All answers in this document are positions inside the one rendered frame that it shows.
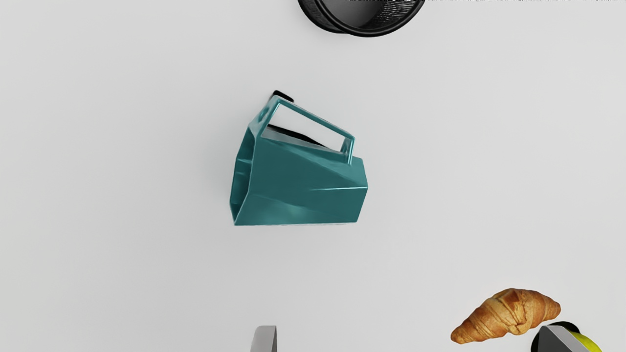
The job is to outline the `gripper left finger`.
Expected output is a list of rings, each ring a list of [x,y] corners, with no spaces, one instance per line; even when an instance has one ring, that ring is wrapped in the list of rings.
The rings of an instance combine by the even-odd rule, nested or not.
[[[277,352],[277,326],[258,326],[253,335],[250,352]]]

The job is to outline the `teal faceted mug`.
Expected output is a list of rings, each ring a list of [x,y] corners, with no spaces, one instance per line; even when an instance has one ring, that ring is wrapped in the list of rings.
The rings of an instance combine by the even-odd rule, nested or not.
[[[280,107],[344,138],[339,150],[273,124]],[[233,168],[229,205],[236,226],[357,222],[368,190],[355,138],[274,91],[249,123]]]

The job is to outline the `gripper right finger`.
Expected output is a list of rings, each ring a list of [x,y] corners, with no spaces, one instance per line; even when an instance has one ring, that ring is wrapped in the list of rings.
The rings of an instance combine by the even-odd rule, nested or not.
[[[581,352],[581,342],[562,326],[542,326],[537,352]]]

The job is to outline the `yellow-green round fruit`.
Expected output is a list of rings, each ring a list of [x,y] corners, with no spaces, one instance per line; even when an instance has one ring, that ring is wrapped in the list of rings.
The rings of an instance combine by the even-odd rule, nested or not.
[[[592,339],[588,338],[587,336],[574,331],[571,331],[570,334],[572,334],[572,336],[574,336],[579,342],[581,342],[582,345],[584,345],[585,348],[589,350],[589,352],[602,352],[599,345],[597,345],[597,343],[592,341]]]

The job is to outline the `black mesh pen holder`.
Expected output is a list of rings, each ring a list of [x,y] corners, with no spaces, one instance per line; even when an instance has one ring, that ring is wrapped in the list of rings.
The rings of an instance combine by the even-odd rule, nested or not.
[[[337,34],[378,37],[406,25],[425,0],[297,0],[315,26]]]

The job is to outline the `golden brown croissant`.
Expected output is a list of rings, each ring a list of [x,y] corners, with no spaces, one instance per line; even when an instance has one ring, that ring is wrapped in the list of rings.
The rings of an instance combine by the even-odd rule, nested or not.
[[[459,345],[522,335],[545,321],[557,318],[561,305],[554,299],[529,289],[505,289],[485,299],[451,332]]]

